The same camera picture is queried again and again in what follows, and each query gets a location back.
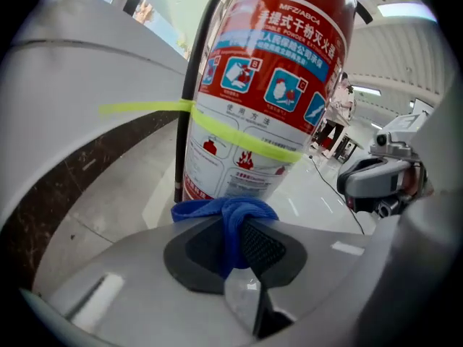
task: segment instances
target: ceiling light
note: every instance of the ceiling light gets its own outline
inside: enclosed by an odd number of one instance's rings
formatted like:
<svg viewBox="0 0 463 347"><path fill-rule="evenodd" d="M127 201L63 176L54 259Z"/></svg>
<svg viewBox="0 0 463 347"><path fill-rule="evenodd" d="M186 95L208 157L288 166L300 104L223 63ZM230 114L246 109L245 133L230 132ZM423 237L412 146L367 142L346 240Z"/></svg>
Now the ceiling light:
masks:
<svg viewBox="0 0 463 347"><path fill-rule="evenodd" d="M437 22L434 14L427 6L419 3L396 3L378 5L383 17L415 17Z"/></svg>
<svg viewBox="0 0 463 347"><path fill-rule="evenodd" d="M360 91L362 93L369 93L377 96L381 96L381 91L380 90L374 90L374 89L369 89L368 87L362 87L362 86L352 86L355 91Z"/></svg>

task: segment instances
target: fire extinguisher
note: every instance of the fire extinguisher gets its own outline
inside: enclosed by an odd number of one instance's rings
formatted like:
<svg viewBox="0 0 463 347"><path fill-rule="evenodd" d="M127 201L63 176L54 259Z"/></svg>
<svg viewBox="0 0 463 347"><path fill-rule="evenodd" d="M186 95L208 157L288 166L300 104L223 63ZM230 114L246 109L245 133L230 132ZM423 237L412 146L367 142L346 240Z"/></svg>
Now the fire extinguisher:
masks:
<svg viewBox="0 0 463 347"><path fill-rule="evenodd" d="M193 99L219 1L210 0L201 19L183 99ZM372 20L357 0L233 0L208 56L198 111L282 150L302 150L342 73L355 12L366 23ZM180 112L175 202L237 195L265 199L291 168L284 158L240 145L212 145L217 137L194 121L187 139L189 120Z"/></svg>

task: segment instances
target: blue rag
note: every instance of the blue rag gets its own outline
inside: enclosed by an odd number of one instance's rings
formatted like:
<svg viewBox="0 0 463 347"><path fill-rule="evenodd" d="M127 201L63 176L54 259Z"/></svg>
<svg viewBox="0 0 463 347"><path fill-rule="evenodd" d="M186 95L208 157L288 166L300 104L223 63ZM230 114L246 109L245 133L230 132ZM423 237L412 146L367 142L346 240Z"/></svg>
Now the blue rag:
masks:
<svg viewBox="0 0 463 347"><path fill-rule="evenodd" d="M186 218L222 215L224 221L224 275L234 268L248 267L239 250L238 229L246 216L278 220L275 211L261 200L249 197L188 200L171 209L174 222Z"/></svg>

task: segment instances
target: yellow strap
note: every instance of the yellow strap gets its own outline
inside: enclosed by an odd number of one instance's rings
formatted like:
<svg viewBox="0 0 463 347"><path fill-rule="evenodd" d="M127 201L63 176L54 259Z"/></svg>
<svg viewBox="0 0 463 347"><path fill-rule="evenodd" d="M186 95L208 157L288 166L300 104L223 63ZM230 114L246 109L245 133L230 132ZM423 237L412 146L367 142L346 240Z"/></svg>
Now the yellow strap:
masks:
<svg viewBox="0 0 463 347"><path fill-rule="evenodd" d="M179 101L144 101L134 103L104 104L100 106L100 114L111 114L134 111L185 111L190 112L193 102L180 99Z"/></svg>
<svg viewBox="0 0 463 347"><path fill-rule="evenodd" d="M276 145L268 144L257 137L246 134L243 131L238 131L223 122L217 121L210 116L206 116L194 106L191 110L191 117L198 125L209 131L211 134L220 137L226 142L238 145L243 149L263 155L264 157L273 158L287 163L296 163L302 157L302 153L293 152L282 147L277 147Z"/></svg>
<svg viewBox="0 0 463 347"><path fill-rule="evenodd" d="M243 131L217 121L216 119L201 113L191 100L179 101L148 101L138 103L105 104L100 106L100 114L120 113L129 111L185 111L191 112L192 118L202 128L221 139L238 145L243 149L263 155L264 157L279 160L285 163L296 163L302 153L286 150L282 147L264 142L257 137L246 134Z"/></svg>

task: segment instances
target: white floor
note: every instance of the white floor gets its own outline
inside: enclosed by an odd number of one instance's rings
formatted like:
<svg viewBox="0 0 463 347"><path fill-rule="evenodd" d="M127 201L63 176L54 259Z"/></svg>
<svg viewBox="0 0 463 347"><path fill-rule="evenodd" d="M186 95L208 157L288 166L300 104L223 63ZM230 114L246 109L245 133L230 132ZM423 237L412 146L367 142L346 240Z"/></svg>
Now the white floor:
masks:
<svg viewBox="0 0 463 347"><path fill-rule="evenodd" d="M173 206L177 123L147 137L104 171L76 201L56 230L39 265L33 290L47 297L69 275L115 241L169 225ZM336 187L340 163L308 150L268 199L280 220L329 231L360 233ZM375 229L367 213L356 214L366 234Z"/></svg>

